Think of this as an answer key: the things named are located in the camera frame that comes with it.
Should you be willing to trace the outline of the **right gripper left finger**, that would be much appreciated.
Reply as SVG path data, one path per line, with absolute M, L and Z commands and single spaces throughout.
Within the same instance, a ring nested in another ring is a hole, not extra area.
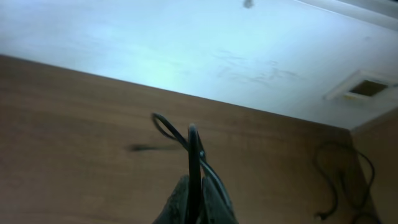
M 184 175 L 177 182 L 165 206 L 153 224 L 184 224 L 188 209 L 189 177 Z

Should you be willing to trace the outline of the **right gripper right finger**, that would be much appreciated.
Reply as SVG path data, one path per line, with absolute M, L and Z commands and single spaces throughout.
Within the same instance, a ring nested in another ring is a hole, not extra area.
M 228 210 L 214 183 L 209 178 L 202 178 L 202 189 L 201 224 L 238 224 L 237 219 Z

